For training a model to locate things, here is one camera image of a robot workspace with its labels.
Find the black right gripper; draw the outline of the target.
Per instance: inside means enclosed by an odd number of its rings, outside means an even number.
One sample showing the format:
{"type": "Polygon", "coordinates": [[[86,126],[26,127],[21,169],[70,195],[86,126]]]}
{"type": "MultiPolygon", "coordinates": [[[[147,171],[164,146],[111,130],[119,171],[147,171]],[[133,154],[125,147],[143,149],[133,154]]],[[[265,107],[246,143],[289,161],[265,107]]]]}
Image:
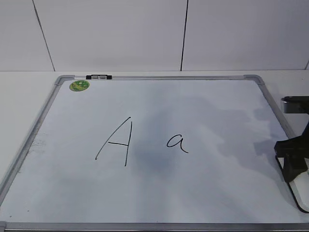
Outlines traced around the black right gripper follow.
{"type": "Polygon", "coordinates": [[[286,183],[308,170],[305,159],[309,158],[309,124],[300,136],[278,141],[274,146],[276,155],[284,158],[282,175],[286,183]]]}

